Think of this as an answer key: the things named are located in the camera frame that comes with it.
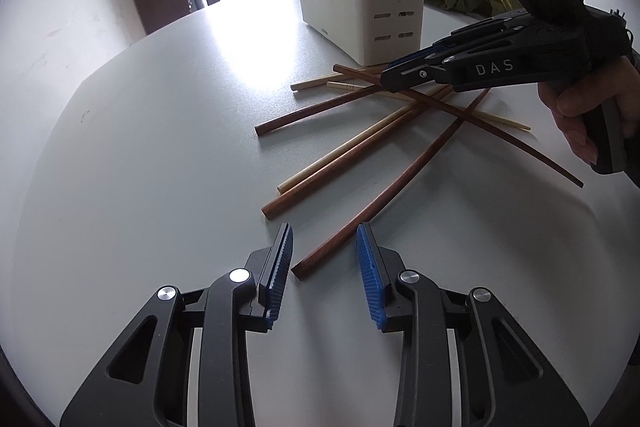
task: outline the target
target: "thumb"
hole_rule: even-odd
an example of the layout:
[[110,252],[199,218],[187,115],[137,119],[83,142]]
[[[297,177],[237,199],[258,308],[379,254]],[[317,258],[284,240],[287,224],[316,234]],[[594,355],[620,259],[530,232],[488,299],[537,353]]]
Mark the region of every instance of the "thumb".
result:
[[622,92],[628,77],[626,64],[621,64],[622,61],[628,63],[621,57],[565,90],[558,97],[558,110],[565,116],[579,116]]

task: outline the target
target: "white table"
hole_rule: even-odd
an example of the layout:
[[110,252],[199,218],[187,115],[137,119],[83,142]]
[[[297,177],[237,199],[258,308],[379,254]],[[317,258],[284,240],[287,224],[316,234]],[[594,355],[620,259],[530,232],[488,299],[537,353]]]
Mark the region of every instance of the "white table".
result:
[[[247,10],[251,28],[238,22]],[[428,8],[424,20],[424,44],[467,21]],[[242,266],[278,229],[260,212],[276,185],[401,105],[371,96],[255,136],[255,124],[335,96],[289,90],[335,62],[353,64],[305,26],[298,0],[238,0],[143,39],[79,87],[36,166],[13,253],[11,360],[50,418],[158,287],[207,287]],[[466,124],[374,233],[441,287],[490,288],[593,419],[640,331],[640,194],[571,154],[534,86],[494,89],[482,108],[532,125],[518,136],[585,188]],[[283,215],[294,263],[450,121],[423,115]],[[248,350],[257,425],[391,425],[400,335],[370,320],[352,244],[307,282],[290,277],[280,319]]]

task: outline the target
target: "pile of chopsticks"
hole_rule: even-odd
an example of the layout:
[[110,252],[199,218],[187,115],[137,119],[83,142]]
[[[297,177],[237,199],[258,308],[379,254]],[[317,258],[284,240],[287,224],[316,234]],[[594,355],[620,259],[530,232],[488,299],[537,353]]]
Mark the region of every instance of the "pile of chopsticks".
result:
[[[490,121],[523,131],[530,131],[530,127],[512,120],[507,120],[500,116],[476,110],[476,107],[478,107],[479,103],[482,102],[482,99],[487,95],[489,89],[483,90],[467,107],[460,107],[458,105],[452,105],[444,102],[444,98],[453,92],[453,88],[451,86],[436,86],[427,94],[415,89],[407,89],[400,93],[390,93],[380,86],[379,74],[385,69],[385,67],[386,64],[383,64],[372,68],[353,70],[336,64],[334,66],[334,71],[336,71],[337,74],[331,74],[329,76],[322,76],[312,80],[306,80],[305,82],[292,84],[292,90],[327,86],[334,89],[346,90],[347,93],[326,100],[325,102],[316,103],[293,111],[255,127],[256,134],[258,136],[262,136],[295,121],[338,107],[339,105],[353,100],[363,98],[364,96],[369,96],[370,94],[390,96],[408,102],[404,107],[393,112],[388,117],[383,118],[383,120],[380,120],[378,123],[362,131],[357,136],[354,136],[352,139],[340,145],[340,147],[337,147],[322,158],[311,163],[311,165],[305,169],[302,169],[302,171],[290,177],[288,180],[282,182],[278,186],[278,192],[280,195],[262,208],[263,214],[270,220],[279,216],[281,213],[285,212],[290,207],[299,203],[308,195],[318,190],[318,188],[333,180],[340,172],[354,165],[358,159],[363,157],[367,152],[373,149],[373,147],[382,142],[382,140],[391,136],[391,134],[411,122],[428,108],[434,107],[456,117],[456,120],[447,127],[446,130],[440,134],[440,136],[438,136],[438,138],[436,138],[436,140],[411,165],[409,165],[409,167],[393,183],[391,183],[391,185],[383,190],[377,198],[354,216],[350,222],[338,230],[338,232],[331,238],[322,243],[322,245],[317,247],[312,253],[291,269],[298,279],[303,280],[311,275],[319,266],[321,266],[321,264],[336,253],[342,245],[353,237],[360,223],[363,221],[370,221],[393,198],[395,198],[399,192],[417,175],[417,173],[427,165],[436,153],[442,149],[444,144],[446,144],[446,142],[455,134],[465,121],[507,141],[539,161],[542,161],[553,170],[562,174],[562,176],[574,182],[578,187],[583,186],[583,183],[570,172],[567,172],[554,161],[533,149],[533,147],[492,125]],[[345,83],[346,80],[351,80],[352,78],[364,80],[370,85],[363,87]]]

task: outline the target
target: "wall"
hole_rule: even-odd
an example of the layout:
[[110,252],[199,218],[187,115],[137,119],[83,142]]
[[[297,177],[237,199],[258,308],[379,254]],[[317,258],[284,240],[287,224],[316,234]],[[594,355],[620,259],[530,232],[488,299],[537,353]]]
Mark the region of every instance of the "wall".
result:
[[0,343],[9,359],[13,243],[31,173],[79,84],[144,36],[133,0],[0,0]]

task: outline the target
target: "silver screw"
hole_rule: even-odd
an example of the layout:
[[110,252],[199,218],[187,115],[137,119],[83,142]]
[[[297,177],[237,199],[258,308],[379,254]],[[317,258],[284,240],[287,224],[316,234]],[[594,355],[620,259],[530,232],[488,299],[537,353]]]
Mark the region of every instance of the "silver screw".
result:
[[405,270],[400,274],[400,280],[407,284],[413,284],[420,280],[420,274],[417,274],[413,270]]
[[244,282],[249,279],[249,277],[251,277],[249,270],[245,270],[244,268],[238,268],[229,274],[229,279],[233,282]]
[[474,299],[478,302],[487,302],[491,299],[491,292],[486,288],[476,288],[474,290]]
[[170,301],[175,297],[175,288],[172,286],[165,286],[158,290],[158,298],[161,301]]

